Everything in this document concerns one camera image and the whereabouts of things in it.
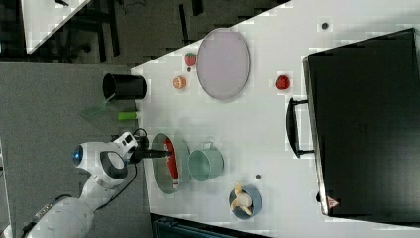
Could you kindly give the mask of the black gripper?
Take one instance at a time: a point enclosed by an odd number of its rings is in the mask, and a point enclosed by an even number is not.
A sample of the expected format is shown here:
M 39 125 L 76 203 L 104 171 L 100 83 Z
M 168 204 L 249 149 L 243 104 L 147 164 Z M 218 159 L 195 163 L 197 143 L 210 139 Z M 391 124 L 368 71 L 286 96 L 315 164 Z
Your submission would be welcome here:
M 149 139 L 147 136 L 138 136 L 136 138 L 136 141 L 138 143 L 138 146 L 136 147 L 130 158 L 130 162 L 132 164 L 137 164 L 140 160 L 142 160 L 145 157 L 147 150 L 149 149 Z M 149 158 L 163 158 L 170 157 L 171 155 L 171 151 L 151 150 L 149 152 Z

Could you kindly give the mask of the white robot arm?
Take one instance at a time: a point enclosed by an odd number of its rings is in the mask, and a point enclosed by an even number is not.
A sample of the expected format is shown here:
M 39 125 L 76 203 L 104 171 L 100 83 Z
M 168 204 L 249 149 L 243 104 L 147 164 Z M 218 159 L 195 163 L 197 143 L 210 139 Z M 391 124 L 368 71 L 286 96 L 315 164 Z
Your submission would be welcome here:
M 21 238 L 85 238 L 95 212 L 116 198 L 129 165 L 173 154 L 170 150 L 142 149 L 130 132 L 111 142 L 78 145 L 72 155 L 73 163 L 89 173 L 80 196 L 64 194 L 45 205 L 23 229 Z

